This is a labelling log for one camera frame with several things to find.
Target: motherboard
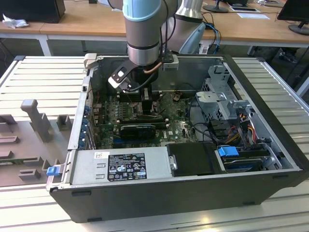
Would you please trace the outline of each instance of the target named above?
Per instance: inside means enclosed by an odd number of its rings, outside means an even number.
[[[169,143],[196,142],[188,121],[192,98],[179,92],[160,93],[143,113],[142,102],[129,95],[108,96],[95,110],[97,148],[166,146]]]

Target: paper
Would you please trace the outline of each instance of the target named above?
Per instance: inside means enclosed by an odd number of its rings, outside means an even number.
[[[258,18],[258,19],[270,19],[265,14],[248,14],[248,13],[237,13],[241,18]]]
[[[27,24],[27,22],[24,19],[12,19],[12,18],[8,18],[5,15],[3,15],[3,20],[2,23],[9,27],[9,28],[20,28],[20,27],[26,27],[29,26],[29,24]]]

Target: computer case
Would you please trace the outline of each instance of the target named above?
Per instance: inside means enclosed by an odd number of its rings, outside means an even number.
[[[0,2],[2,14],[13,19],[58,23],[66,8],[64,0],[10,0]]]

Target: floor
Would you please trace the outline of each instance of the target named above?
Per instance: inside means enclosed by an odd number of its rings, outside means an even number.
[[[43,56],[40,44],[37,40],[26,39],[2,39],[3,44],[8,48],[13,56]],[[51,40],[49,45],[55,56],[84,56],[80,41],[61,41]],[[109,41],[86,41],[88,53],[98,53],[104,55],[116,55],[126,53],[126,42],[109,42]],[[300,58],[306,49],[300,48],[296,57]],[[221,45],[217,54],[229,54],[233,57],[247,57],[248,46]],[[271,67],[283,78],[286,79],[294,64],[279,59],[279,53],[270,62]],[[257,52],[257,56],[266,58],[269,52]],[[0,44],[0,76],[5,72],[14,58],[6,51],[5,47]],[[304,67],[309,63],[309,52],[304,56],[299,65],[290,75],[288,83],[291,84],[293,79],[301,73]],[[304,96],[305,101],[309,102],[309,94]]]

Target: monitor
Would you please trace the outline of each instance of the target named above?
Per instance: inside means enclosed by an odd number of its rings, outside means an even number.
[[[304,26],[309,22],[309,0],[287,0],[278,19],[300,21],[299,25],[289,25],[289,29],[298,34],[309,35],[309,28]]]

